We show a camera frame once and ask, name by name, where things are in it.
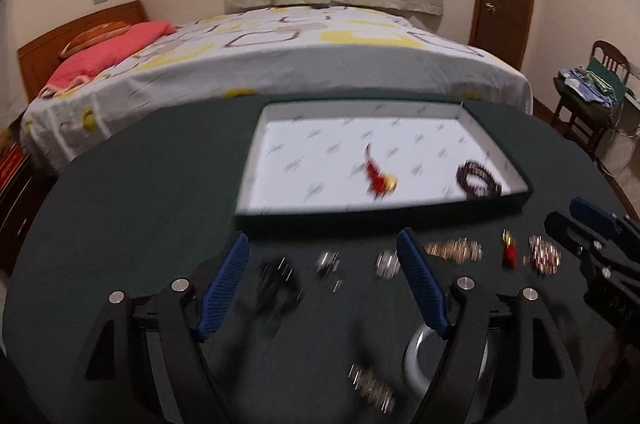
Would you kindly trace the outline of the pearl flower rhinestone brooch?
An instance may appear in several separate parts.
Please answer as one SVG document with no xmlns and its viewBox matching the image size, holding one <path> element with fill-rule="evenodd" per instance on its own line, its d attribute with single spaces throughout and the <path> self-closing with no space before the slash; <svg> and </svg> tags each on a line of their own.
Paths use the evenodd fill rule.
<svg viewBox="0 0 640 424">
<path fill-rule="evenodd" d="M 532 235 L 528 239 L 529 252 L 523 258 L 525 266 L 532 267 L 538 274 L 544 277 L 558 272 L 561 265 L 561 253 L 550 242 L 539 235 Z"/>
</svg>

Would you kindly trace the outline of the red tassel gold charm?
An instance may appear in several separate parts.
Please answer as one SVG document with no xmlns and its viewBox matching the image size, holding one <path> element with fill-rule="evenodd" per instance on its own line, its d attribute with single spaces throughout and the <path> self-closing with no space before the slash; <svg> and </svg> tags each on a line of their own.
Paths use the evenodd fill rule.
<svg viewBox="0 0 640 424">
<path fill-rule="evenodd" d="M 515 239 L 510 231 L 503 230 L 501 241 L 503 243 L 502 266 L 506 270 L 514 270 L 518 264 L 518 249 Z"/>
</svg>

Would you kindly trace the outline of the white jade bangle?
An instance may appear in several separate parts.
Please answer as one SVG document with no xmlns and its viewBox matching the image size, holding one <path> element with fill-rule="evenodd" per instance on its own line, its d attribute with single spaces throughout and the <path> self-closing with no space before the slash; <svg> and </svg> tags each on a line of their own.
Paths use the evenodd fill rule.
<svg viewBox="0 0 640 424">
<path fill-rule="evenodd" d="M 410 392 L 418 399 L 422 399 L 426 395 L 427 389 L 432 382 L 431 376 L 426 374 L 423 366 L 421 366 L 420 352 L 427 340 L 433 336 L 437 337 L 433 329 L 425 323 L 420 324 L 412 334 L 406 346 L 404 358 L 402 359 L 406 383 L 409 386 Z M 487 372 L 491 355 L 491 343 L 492 338 L 488 336 L 484 345 L 482 361 L 480 361 L 480 373 L 478 373 L 477 376 L 478 392 L 483 398 L 488 396 L 490 383 Z"/>
</svg>

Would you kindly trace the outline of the silver rhinestone brooch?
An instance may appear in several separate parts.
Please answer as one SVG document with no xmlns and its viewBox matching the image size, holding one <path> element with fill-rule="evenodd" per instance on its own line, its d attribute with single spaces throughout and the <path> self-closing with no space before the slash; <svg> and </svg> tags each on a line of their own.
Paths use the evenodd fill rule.
<svg viewBox="0 0 640 424">
<path fill-rule="evenodd" d="M 377 408 L 383 414 L 391 414 L 395 407 L 393 388 L 386 384 L 371 369 L 353 364 L 348 372 L 348 379 L 358 396 L 367 404 Z"/>
</svg>

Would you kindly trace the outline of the red knot gold charm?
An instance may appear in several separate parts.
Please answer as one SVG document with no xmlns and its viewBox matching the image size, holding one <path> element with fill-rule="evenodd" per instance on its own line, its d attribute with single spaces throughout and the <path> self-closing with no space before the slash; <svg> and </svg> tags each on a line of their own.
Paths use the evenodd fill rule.
<svg viewBox="0 0 640 424">
<path fill-rule="evenodd" d="M 364 149 L 364 169 L 369 180 L 369 192 L 375 199 L 392 194 L 397 189 L 398 180 L 389 173 L 383 173 L 371 155 L 371 145 Z"/>
</svg>

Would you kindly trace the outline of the green jewelry tray box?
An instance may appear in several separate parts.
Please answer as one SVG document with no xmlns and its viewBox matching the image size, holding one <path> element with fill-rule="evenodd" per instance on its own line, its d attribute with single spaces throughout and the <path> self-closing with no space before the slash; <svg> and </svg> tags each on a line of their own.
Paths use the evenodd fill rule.
<svg viewBox="0 0 640 424">
<path fill-rule="evenodd" d="M 364 149 L 394 193 L 369 192 Z M 468 103 L 309 100 L 262 109 L 248 151 L 235 216 L 246 225 L 350 225 L 386 229 L 397 216 L 519 209 L 533 185 Z"/>
</svg>

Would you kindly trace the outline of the white pearl flower brooch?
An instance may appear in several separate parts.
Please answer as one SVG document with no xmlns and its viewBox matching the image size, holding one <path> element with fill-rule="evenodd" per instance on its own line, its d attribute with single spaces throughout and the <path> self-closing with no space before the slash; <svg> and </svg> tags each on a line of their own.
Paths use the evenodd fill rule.
<svg viewBox="0 0 640 424">
<path fill-rule="evenodd" d="M 390 280 L 400 271 L 400 262 L 396 251 L 382 251 L 375 262 L 375 275 Z"/>
</svg>

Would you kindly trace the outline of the dark green table cloth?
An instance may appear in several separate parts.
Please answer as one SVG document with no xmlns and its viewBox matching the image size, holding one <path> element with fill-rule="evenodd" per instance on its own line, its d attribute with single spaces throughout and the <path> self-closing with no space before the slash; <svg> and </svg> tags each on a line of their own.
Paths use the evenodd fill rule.
<svg viewBox="0 0 640 424">
<path fill-rule="evenodd" d="M 17 258 L 4 308 L 10 361 L 38 409 L 63 421 L 73 368 L 107 296 L 158 292 L 218 255 L 233 230 L 232 203 L 263 96 L 222 98 L 157 111 L 76 158 L 47 196 Z M 376 280 L 375 254 L 402 228 L 423 236 L 473 236 L 486 253 L 473 266 L 485 285 L 512 293 L 522 271 L 500 268 L 499 233 L 537 232 L 544 216 L 582 196 L 620 201 L 586 154 L 511 106 L 468 102 L 533 182 L 521 210 L 452 210 L 426 222 L 392 218 L 386 229 L 356 219 L 297 223 L 252 256 L 285 255 L 303 280 L 300 307 L 277 331 L 239 300 L 205 348 L 221 396 L 241 422 L 375 423 L 346 382 L 348 358 L 400 380 L 400 347 L 418 322 L 408 285 Z"/>
</svg>

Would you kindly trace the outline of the wooden chair with clothes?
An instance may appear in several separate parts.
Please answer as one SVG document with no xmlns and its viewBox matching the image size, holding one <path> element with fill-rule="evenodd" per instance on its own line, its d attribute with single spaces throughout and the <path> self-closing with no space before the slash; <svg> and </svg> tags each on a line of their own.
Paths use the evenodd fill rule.
<svg viewBox="0 0 640 424">
<path fill-rule="evenodd" d="M 565 131 L 576 127 L 587 137 L 585 150 L 592 159 L 605 133 L 620 121 L 629 76 L 626 56 L 612 43 L 597 40 L 586 67 L 561 69 L 553 78 L 559 95 L 553 119 L 558 121 L 562 110 L 570 113 Z"/>
</svg>

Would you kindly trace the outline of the bed with patterned sheet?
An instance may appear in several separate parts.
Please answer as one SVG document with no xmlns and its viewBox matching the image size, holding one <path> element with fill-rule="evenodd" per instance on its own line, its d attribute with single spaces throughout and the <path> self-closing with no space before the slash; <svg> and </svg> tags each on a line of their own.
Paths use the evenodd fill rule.
<svg viewBox="0 0 640 424">
<path fill-rule="evenodd" d="M 533 110 L 532 86 L 511 65 L 380 11 L 289 6 L 175 28 L 88 84 L 37 95 L 21 120 L 24 150 L 58 171 L 149 113 L 244 93 L 393 89 Z"/>
</svg>

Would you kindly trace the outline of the wooden nightstand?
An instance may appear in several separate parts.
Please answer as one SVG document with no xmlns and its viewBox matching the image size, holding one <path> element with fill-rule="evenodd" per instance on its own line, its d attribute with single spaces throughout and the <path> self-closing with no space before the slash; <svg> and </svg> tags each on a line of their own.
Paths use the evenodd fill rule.
<svg viewBox="0 0 640 424">
<path fill-rule="evenodd" d="M 50 190 L 49 177 L 38 169 L 20 144 L 13 142 L 1 154 L 0 261 L 11 277 L 26 234 Z"/>
</svg>

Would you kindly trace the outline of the pink pillow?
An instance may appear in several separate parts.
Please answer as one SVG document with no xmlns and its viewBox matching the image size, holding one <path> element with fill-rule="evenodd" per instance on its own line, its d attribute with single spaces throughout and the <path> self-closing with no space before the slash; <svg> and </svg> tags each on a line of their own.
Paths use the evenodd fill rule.
<svg viewBox="0 0 640 424">
<path fill-rule="evenodd" d="M 160 37 L 175 34 L 175 32 L 177 28 L 166 20 L 132 24 L 126 34 L 98 43 L 62 60 L 38 96 L 51 98 L 88 84 L 104 69 L 126 60 Z"/>
</svg>

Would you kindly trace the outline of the orange brown pillow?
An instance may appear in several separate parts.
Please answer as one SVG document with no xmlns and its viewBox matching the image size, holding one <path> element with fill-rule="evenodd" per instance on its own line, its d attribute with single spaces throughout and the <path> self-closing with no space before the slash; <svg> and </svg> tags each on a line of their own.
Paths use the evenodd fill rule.
<svg viewBox="0 0 640 424">
<path fill-rule="evenodd" d="M 72 55 L 91 48 L 98 43 L 126 34 L 130 27 L 130 24 L 119 20 L 118 22 L 103 23 L 89 28 L 85 30 L 85 32 L 78 34 L 64 46 L 60 52 L 60 59 L 66 60 L 66 58 L 70 58 Z"/>
</svg>

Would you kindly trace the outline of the wooden headboard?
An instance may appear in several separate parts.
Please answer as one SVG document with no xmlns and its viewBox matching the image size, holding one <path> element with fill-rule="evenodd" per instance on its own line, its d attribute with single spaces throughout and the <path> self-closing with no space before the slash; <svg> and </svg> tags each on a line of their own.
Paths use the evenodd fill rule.
<svg viewBox="0 0 640 424">
<path fill-rule="evenodd" d="M 148 14 L 140 0 L 131 1 L 79 17 L 21 46 L 17 50 L 17 56 L 27 100 L 35 100 L 41 88 L 60 66 L 60 53 L 70 40 L 89 28 L 116 20 L 137 24 L 146 22 Z"/>
</svg>

